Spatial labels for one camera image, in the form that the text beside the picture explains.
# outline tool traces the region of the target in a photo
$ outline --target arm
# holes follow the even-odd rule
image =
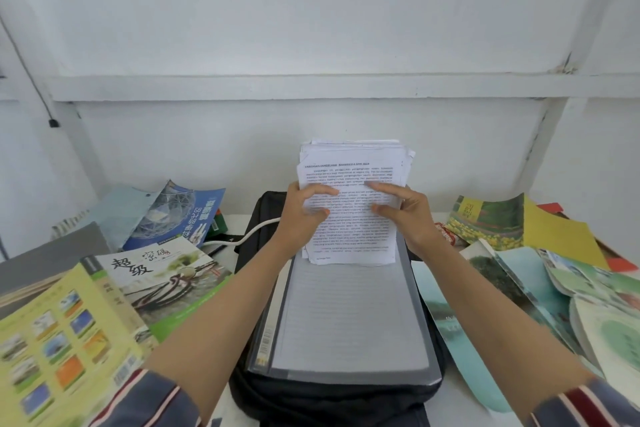
[[[424,194],[392,184],[371,188],[403,199],[401,209],[374,204],[393,220],[410,250],[431,269],[460,325],[518,418],[544,400],[594,379],[547,328],[513,304],[449,245],[435,228]]]
[[[314,194],[338,194],[329,186],[289,186],[274,236],[220,291],[176,329],[148,358],[144,368],[177,383],[208,419],[271,294],[280,269],[308,243],[329,214],[307,214]]]

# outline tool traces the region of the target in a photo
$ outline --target finger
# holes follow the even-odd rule
[[[366,181],[365,184],[373,190],[391,194],[392,196],[397,196],[402,199],[410,199],[415,194],[415,191],[409,188],[388,184],[386,182]]]
[[[383,216],[388,218],[389,220],[396,222],[400,211],[392,208],[391,206],[387,206],[386,204],[372,204],[371,211],[378,216]]]
[[[331,194],[335,196],[340,191],[326,184],[309,184],[306,188],[300,191],[300,196],[309,199],[314,194]]]
[[[327,208],[319,209],[318,211],[316,211],[314,213],[313,216],[314,216],[314,218],[316,218],[316,221],[317,221],[317,223],[319,225],[324,220],[326,220],[326,218],[329,216],[329,210]]]

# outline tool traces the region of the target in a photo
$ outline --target hand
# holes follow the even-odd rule
[[[287,189],[287,199],[284,202],[278,229],[271,240],[282,247],[288,257],[293,257],[298,250],[309,243],[318,225],[329,216],[329,210],[326,208],[309,213],[303,208],[305,200],[314,194],[335,196],[338,192],[337,189],[324,184],[309,184],[306,188],[300,189],[298,181],[292,182]]]
[[[400,187],[382,182],[368,182],[367,185],[373,190],[391,194],[403,200],[400,209],[386,204],[372,204],[371,211],[396,223],[409,250],[413,253],[421,257],[425,249],[443,239],[433,223],[427,196],[408,186]]]

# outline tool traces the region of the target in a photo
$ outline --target blue sleeve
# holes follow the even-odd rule
[[[597,379],[542,403],[527,427],[640,426],[640,411],[607,382]]]
[[[198,409],[187,393],[153,371],[137,370],[90,427],[198,427]]]

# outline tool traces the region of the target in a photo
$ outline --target forearm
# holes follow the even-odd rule
[[[277,243],[268,242],[146,361],[146,368],[187,391],[204,421],[213,412],[289,258]]]
[[[460,325],[521,420],[593,375],[547,328],[486,280],[444,240],[421,247]]]

